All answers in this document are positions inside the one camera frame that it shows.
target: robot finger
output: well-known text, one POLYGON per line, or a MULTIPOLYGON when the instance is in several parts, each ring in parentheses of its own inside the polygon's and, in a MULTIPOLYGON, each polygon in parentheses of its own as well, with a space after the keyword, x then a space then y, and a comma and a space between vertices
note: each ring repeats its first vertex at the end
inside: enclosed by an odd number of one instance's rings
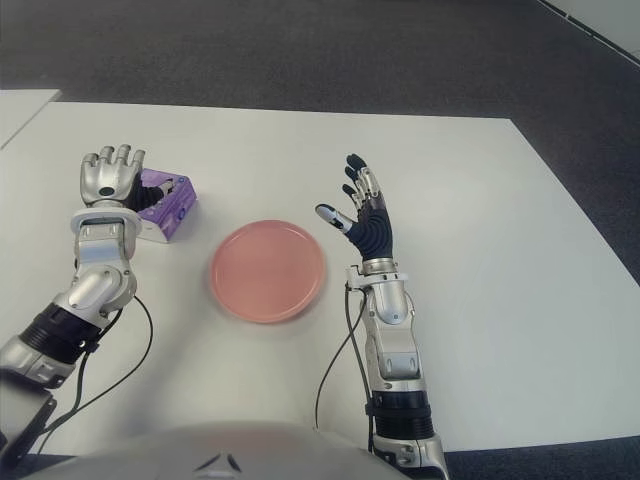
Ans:
POLYGON ((326 205, 324 203, 319 204, 316 206, 316 213, 325 222, 330 223, 345 235, 349 233, 349 230, 351 230, 351 227, 354 225, 353 220, 347 217, 344 213, 333 208, 331 205, 326 205))
POLYGON ((358 192, 346 184, 342 185, 342 191, 353 201, 353 204, 356 206, 356 210, 360 211, 362 208, 362 199, 360 198, 360 195, 358 195, 358 192))
POLYGON ((98 159, 98 161, 100 163, 110 164, 112 156, 113 156, 113 147, 110 147, 110 146, 102 147, 102 150, 100 150, 100 158, 98 159))
POLYGON ((358 173, 360 170, 362 170, 367 166, 365 161, 362 160, 362 158, 360 158, 355 153, 352 153, 347 157, 347 163, 356 173, 358 173))
POLYGON ((98 156, 95 153, 87 153, 82 159, 82 168, 95 167, 98 164, 98 156))
POLYGON ((120 145, 118 148, 118 153, 116 154, 116 164, 117 165, 126 165, 127 159, 129 158, 129 151, 131 150, 131 145, 120 145))
POLYGON ((144 162, 144 150, 136 150, 136 153, 133 154, 133 160, 131 161, 131 166, 135 169, 142 170, 142 163, 144 162))
POLYGON ((380 185, 376 180, 376 176, 369 167, 364 167, 358 171, 358 180, 362 184, 367 195, 375 198, 381 194, 380 185))

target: pink plate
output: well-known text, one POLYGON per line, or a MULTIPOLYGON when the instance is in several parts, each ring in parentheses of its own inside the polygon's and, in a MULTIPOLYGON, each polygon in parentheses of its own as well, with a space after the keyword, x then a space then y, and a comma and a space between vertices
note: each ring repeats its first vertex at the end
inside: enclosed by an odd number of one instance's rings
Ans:
POLYGON ((258 323, 281 322, 317 295, 324 282, 324 256, 302 228, 263 220, 222 242, 210 275, 213 293, 234 315, 258 323))

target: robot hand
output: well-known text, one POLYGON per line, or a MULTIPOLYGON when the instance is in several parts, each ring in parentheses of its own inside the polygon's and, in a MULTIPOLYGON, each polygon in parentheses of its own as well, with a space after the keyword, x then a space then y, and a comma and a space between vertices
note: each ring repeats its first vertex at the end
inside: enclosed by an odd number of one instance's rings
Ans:
POLYGON ((316 213, 336 227, 353 243, 362 260, 393 257, 393 233, 382 191, 371 169, 356 154, 347 157, 345 173, 356 186, 343 185, 342 190, 356 206, 358 221, 354 222, 330 205, 320 204, 316 213))
POLYGON ((80 194, 87 207, 125 207, 136 212, 157 203, 167 193, 160 187, 143 187, 140 178, 145 152, 137 150, 128 161, 131 147, 121 145, 116 158, 106 146, 100 156, 88 153, 82 161, 80 194))

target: silver robotic forearm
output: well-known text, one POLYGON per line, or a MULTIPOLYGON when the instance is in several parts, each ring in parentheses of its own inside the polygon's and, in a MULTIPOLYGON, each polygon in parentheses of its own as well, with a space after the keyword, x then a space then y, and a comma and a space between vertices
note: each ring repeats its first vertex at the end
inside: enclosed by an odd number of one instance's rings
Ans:
POLYGON ((400 471, 449 479, 440 438, 433 429, 420 355, 413 336, 415 310, 406 275, 393 261, 393 233, 375 175, 358 155, 345 173, 355 189, 342 190, 358 212, 352 220, 330 205, 316 212, 340 230, 362 256, 362 270, 347 270, 347 284, 365 294, 363 323, 370 392, 367 414, 375 420, 374 453, 400 471))
POLYGON ((420 354, 413 335, 415 310, 407 276, 392 258, 363 262, 347 271, 351 289, 364 291, 363 323, 375 419, 374 453, 402 471, 420 469, 449 479, 442 444, 434 432, 420 354))
POLYGON ((84 352, 93 352, 109 313, 133 298, 137 282, 129 260, 141 224, 128 208, 144 152, 127 164, 123 145, 82 163, 81 194, 89 207, 71 221, 76 271, 71 286, 0 349, 0 462, 11 466, 40 435, 56 402, 48 389, 64 383, 84 352))

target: black fingertip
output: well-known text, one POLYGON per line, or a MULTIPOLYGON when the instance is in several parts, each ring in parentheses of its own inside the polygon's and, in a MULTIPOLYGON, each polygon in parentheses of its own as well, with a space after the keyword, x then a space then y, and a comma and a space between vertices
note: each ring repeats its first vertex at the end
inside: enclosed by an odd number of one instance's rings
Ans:
POLYGON ((356 193, 356 191, 347 184, 342 185, 342 191, 349 196, 355 195, 356 193))
POLYGON ((362 160, 358 155, 356 155, 355 153, 352 153, 351 155, 349 155, 347 157, 347 163, 349 164, 349 166, 351 168, 353 168, 356 172, 358 170, 360 170, 361 168, 364 168, 367 166, 367 164, 364 162, 364 160, 362 160))
POLYGON ((354 183, 358 179, 358 174, 351 167, 344 167, 344 173, 346 173, 347 177, 353 180, 354 183))
POLYGON ((327 210, 330 210, 332 212, 336 211, 336 209, 333 208, 331 205, 327 205, 326 203, 319 203, 318 205, 316 205, 316 208, 315 208, 316 212, 321 208, 326 208, 327 210))

